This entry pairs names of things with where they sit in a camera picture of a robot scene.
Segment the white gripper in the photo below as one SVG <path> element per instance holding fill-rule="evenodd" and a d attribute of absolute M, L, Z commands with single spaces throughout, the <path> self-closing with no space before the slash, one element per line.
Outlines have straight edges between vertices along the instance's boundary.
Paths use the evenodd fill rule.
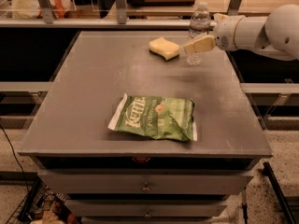
<path fill-rule="evenodd" d="M 236 51 L 235 32 L 237 25 L 244 15 L 228 16 L 221 13 L 214 14 L 213 35 L 204 35 L 203 37 L 193 39 L 186 43 L 183 48 L 186 54 L 212 51 L 216 45 L 219 49 Z"/>

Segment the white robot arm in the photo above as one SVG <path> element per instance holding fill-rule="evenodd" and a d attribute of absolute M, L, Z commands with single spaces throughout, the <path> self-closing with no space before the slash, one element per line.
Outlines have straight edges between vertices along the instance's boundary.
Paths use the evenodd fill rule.
<path fill-rule="evenodd" d="M 273 10 L 268 16 L 227 16 L 216 13 L 216 25 L 211 35 L 199 35 L 187 42 L 186 54 L 212 51 L 249 50 L 255 54 L 280 60 L 299 59 L 299 6 L 288 4 Z"/>

